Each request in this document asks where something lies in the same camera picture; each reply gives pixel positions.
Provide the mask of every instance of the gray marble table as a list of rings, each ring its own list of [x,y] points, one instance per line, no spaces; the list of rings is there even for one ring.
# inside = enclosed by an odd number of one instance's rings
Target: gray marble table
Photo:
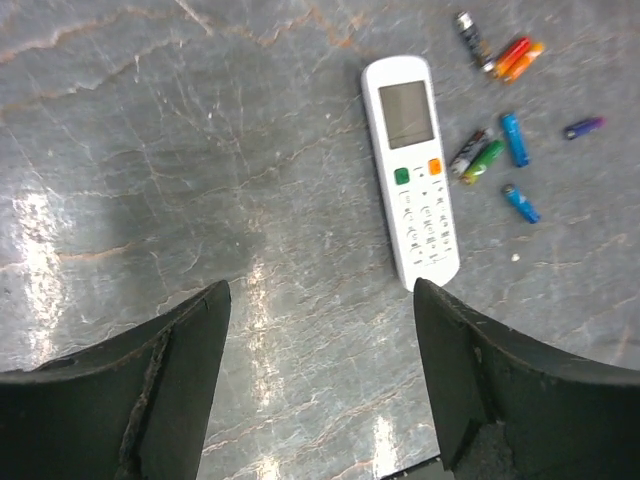
[[[514,86],[452,27],[547,52]],[[452,186],[448,289],[552,345],[640,367],[633,0],[0,3],[0,370],[33,368],[227,279],[199,478],[368,479],[437,453],[358,78],[432,66],[446,154],[517,109],[532,165]],[[606,129],[559,131],[588,115]],[[500,197],[517,182],[543,220]],[[519,261],[513,262],[517,254]]]

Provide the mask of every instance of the lcd display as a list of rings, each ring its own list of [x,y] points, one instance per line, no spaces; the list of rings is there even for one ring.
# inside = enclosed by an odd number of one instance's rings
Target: lcd display
[[[434,139],[423,81],[383,87],[380,98],[392,150]]]

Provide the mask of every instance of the orange button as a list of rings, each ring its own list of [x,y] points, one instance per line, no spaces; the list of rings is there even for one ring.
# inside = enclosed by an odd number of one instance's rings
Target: orange button
[[[442,173],[442,163],[439,159],[434,158],[433,160],[429,160],[429,173],[431,175]]]

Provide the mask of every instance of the green button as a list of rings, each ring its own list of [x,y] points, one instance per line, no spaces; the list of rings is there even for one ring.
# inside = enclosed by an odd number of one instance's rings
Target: green button
[[[396,183],[398,185],[409,183],[409,170],[407,170],[406,168],[399,168],[393,173],[396,176]]]

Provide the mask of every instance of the white remote control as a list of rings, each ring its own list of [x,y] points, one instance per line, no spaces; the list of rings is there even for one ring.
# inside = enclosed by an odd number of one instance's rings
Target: white remote control
[[[443,286],[460,268],[429,65],[388,57],[362,73],[362,91],[398,274]]]

